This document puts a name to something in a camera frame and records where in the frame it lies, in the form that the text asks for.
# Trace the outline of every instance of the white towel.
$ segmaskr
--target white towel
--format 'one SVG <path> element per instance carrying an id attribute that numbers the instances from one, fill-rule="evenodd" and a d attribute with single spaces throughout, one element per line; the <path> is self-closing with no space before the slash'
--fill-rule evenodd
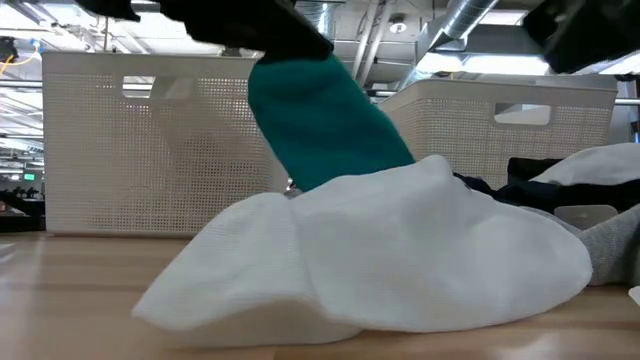
<path id="1" fill-rule="evenodd" d="M 133 315 L 209 346 L 472 329 L 545 312 L 591 277 L 555 222 L 468 189 L 430 156 L 267 193 L 213 219 Z"/>
<path id="2" fill-rule="evenodd" d="M 624 143 L 579 151 L 531 179 L 542 183 L 619 185 L 640 179 L 640 144 Z"/>

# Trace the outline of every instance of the teal cloth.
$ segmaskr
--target teal cloth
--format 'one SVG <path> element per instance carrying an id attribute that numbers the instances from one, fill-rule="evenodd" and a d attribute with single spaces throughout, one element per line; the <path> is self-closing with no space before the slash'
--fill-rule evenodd
<path id="1" fill-rule="evenodd" d="M 249 77 L 249 105 L 302 191 L 342 175 L 414 163 L 391 120 L 369 103 L 334 55 L 258 62 Z"/>

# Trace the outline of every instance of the gray cloth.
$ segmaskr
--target gray cloth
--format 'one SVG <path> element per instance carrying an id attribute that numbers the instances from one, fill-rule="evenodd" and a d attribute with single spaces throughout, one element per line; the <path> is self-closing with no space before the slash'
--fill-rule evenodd
<path id="1" fill-rule="evenodd" d="M 590 286 L 640 285 L 640 205 L 584 231 L 544 211 L 525 209 L 557 222 L 584 243 L 593 264 Z"/>

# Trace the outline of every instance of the storage bin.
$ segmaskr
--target storage bin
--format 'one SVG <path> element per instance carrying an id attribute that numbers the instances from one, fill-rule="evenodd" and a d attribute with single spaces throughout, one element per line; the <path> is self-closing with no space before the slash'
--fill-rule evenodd
<path id="1" fill-rule="evenodd" d="M 247 104 L 252 60 L 43 57 L 50 232 L 192 236 L 239 200 L 285 190 Z M 125 77 L 155 82 L 123 90 Z"/>
<path id="2" fill-rule="evenodd" d="M 416 159 L 443 155 L 454 171 L 499 188 L 507 182 L 511 157 L 565 158 L 606 143 L 615 89 L 569 88 L 566 83 L 429 79 L 379 106 Z"/>

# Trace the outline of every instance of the table surface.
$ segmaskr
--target table surface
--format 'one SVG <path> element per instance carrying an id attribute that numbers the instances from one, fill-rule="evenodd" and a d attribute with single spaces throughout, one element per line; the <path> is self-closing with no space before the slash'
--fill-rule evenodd
<path id="1" fill-rule="evenodd" d="M 640 307 L 587 289 L 543 315 L 440 334 L 364 332 L 321 346 L 192 348 L 129 311 L 185 240 L 0 234 L 0 359 L 640 359 Z"/>

